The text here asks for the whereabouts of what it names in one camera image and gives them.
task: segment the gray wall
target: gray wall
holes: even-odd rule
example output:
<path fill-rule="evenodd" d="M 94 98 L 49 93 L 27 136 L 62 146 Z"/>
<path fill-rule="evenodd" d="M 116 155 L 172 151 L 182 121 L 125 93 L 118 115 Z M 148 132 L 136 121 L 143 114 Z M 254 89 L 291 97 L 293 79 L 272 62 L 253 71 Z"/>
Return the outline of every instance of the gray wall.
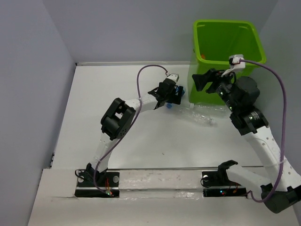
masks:
<path fill-rule="evenodd" d="M 76 62 L 189 61 L 197 19 L 260 31 L 277 0 L 43 0 Z"/>
<path fill-rule="evenodd" d="M 41 0 L 0 3 L 0 225 L 24 226 L 49 164 L 74 62 Z"/>
<path fill-rule="evenodd" d="M 301 174 L 301 1 L 279 0 L 261 30 L 261 41 L 267 54 L 267 65 L 283 78 L 287 91 L 286 156 Z M 270 122 L 273 134 L 280 144 L 283 98 L 276 78 L 263 69 L 256 69 L 253 77 L 258 82 L 261 96 L 257 101 Z M 295 206 L 301 222 L 301 203 Z"/>

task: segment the screw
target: screw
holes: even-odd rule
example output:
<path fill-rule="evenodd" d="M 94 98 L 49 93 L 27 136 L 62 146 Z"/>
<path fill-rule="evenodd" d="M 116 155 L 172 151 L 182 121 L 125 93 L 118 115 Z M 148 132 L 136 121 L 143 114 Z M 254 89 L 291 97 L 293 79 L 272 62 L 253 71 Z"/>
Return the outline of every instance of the screw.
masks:
<path fill-rule="evenodd" d="M 119 177 L 118 177 L 118 176 L 114 176 L 114 177 L 113 177 L 113 182 L 114 182 L 114 183 L 119 182 Z"/>

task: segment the white connector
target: white connector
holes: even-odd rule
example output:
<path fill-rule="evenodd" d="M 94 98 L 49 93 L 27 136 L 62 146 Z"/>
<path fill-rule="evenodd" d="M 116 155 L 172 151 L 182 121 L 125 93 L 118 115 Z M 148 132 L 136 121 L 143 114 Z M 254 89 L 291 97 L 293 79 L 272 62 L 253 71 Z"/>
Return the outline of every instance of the white connector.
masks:
<path fill-rule="evenodd" d="M 235 73 L 240 72 L 246 68 L 245 62 L 240 61 L 240 60 L 244 60 L 244 55 L 242 54 L 232 55 L 229 57 L 229 60 L 231 59 L 232 61 L 230 63 L 230 69 L 227 69 L 222 74 L 222 77 L 230 74 L 231 72 L 235 72 Z"/>

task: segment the white surface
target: white surface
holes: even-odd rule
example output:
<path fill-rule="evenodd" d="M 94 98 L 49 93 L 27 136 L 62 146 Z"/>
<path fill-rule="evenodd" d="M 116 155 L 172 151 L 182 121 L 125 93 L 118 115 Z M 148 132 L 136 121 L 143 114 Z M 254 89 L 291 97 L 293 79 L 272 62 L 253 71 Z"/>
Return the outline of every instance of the white surface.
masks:
<path fill-rule="evenodd" d="M 29 226 L 298 226 L 292 207 L 273 214 L 244 197 L 70 197 L 75 190 L 66 186 L 73 183 L 70 178 L 76 181 L 73 170 L 44 170 Z M 56 181 L 60 183 L 53 190 L 48 185 Z"/>
<path fill-rule="evenodd" d="M 112 101 L 137 97 L 136 76 L 141 66 L 77 67 L 57 142 L 52 168 L 85 168 L 99 144 L 100 119 Z M 188 65 L 167 65 L 186 86 Z M 157 87 L 161 68 L 146 68 L 141 93 Z M 255 151 L 229 118 L 215 119 L 217 127 L 202 127 L 168 114 L 166 107 L 142 113 L 113 151 L 109 168 L 216 167 L 235 160 L 242 166 L 261 165 Z"/>
<path fill-rule="evenodd" d="M 41 0 L 1 0 L 0 31 L 0 225 L 26 226 L 75 64 Z"/>
<path fill-rule="evenodd" d="M 76 62 L 189 61 L 192 24 L 246 20 L 258 31 L 277 0 L 43 0 Z"/>

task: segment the cable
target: cable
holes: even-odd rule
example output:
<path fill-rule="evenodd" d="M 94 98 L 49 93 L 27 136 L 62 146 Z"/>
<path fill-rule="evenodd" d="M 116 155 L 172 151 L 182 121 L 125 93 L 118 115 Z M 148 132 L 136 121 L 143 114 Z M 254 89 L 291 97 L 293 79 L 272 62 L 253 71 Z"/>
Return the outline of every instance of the cable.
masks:
<path fill-rule="evenodd" d="M 238 183 L 236 183 L 236 189 L 233 191 L 233 194 L 235 194 L 238 190 Z"/>
<path fill-rule="evenodd" d="M 268 67 L 266 65 L 263 65 L 261 63 L 252 61 L 252 60 L 243 60 L 243 59 L 241 59 L 240 62 L 251 63 L 251 64 L 254 64 L 254 65 L 263 67 L 263 68 L 267 69 L 268 71 L 272 72 L 276 76 L 276 78 L 278 79 L 278 81 L 280 83 L 280 86 L 281 86 L 281 89 L 282 89 L 282 93 L 283 93 L 282 135 L 281 135 L 281 149 L 280 149 L 280 161 L 279 161 L 280 166 L 279 166 L 279 172 L 278 172 L 277 179 L 276 179 L 276 181 L 274 183 L 274 186 L 273 186 L 272 190 L 270 191 L 270 193 L 262 200 L 255 199 L 252 191 L 248 192 L 248 193 L 251 193 L 251 197 L 255 202 L 266 202 L 267 200 L 269 200 L 272 197 L 272 195 L 276 191 L 277 186 L 279 185 L 279 182 L 281 180 L 281 175 L 282 175 L 282 171 L 283 171 L 283 159 L 284 159 L 284 152 L 285 152 L 284 148 L 285 148 L 285 121 L 286 121 L 286 91 L 285 91 L 285 88 L 284 88 L 284 84 L 281 80 L 281 77 L 270 67 Z"/>
<path fill-rule="evenodd" d="M 210 187 L 211 187 L 211 186 L 205 186 L 205 185 L 204 185 L 204 178 L 201 178 L 201 181 L 200 181 L 200 182 L 201 182 L 201 185 L 202 185 L 204 188 L 210 188 Z"/>
<path fill-rule="evenodd" d="M 77 174 L 77 171 L 78 171 L 78 169 L 76 169 L 76 170 L 74 171 L 75 176 L 76 176 L 77 178 L 80 178 L 80 179 L 82 179 L 82 180 L 85 180 L 85 178 L 84 178 L 83 176 L 80 176 L 79 174 Z"/>
<path fill-rule="evenodd" d="M 137 111 L 136 116 L 134 117 L 134 119 L 133 119 L 133 121 L 132 121 L 132 123 L 131 123 L 131 125 L 130 125 L 129 130 L 131 129 L 131 127 L 133 126 L 133 124 L 134 124 L 135 121 L 137 120 L 137 118 L 138 118 L 138 116 L 139 116 L 139 114 L 140 114 L 140 111 L 141 111 L 141 109 L 142 109 L 141 93 L 140 93 L 140 87 L 139 87 L 139 76 L 140 76 L 141 71 L 142 71 L 144 68 L 147 68 L 147 67 L 160 67 L 160 68 L 162 68 L 162 69 L 165 70 L 165 75 L 166 75 L 166 76 L 167 76 L 167 73 L 168 73 L 168 70 L 167 70 L 165 67 L 161 66 L 161 65 L 146 65 L 146 66 L 142 67 L 142 68 L 139 70 L 139 72 L 138 72 L 138 74 L 137 74 L 137 92 L 138 92 L 138 97 L 139 97 L 140 106 L 139 106 L 139 109 L 138 109 L 138 111 Z M 97 183 L 96 183 L 96 172 L 97 172 L 97 168 L 98 168 L 99 164 L 101 163 L 101 161 L 102 161 L 105 157 L 107 157 L 108 154 L 110 154 L 110 153 L 114 150 L 114 148 L 122 141 L 123 138 L 119 139 L 119 140 L 116 142 L 116 144 L 115 144 L 113 147 L 111 147 L 111 148 L 107 151 L 107 153 L 103 155 L 103 157 L 100 158 L 100 160 L 98 161 L 98 163 L 97 163 L 97 165 L 96 165 L 96 167 L 95 167 L 94 174 L 93 174 L 93 184 L 94 184 L 94 186 L 95 186 L 99 191 L 101 191 L 101 192 L 103 192 L 103 193 L 105 193 L 105 191 L 103 191 L 103 190 L 97 185 Z"/>

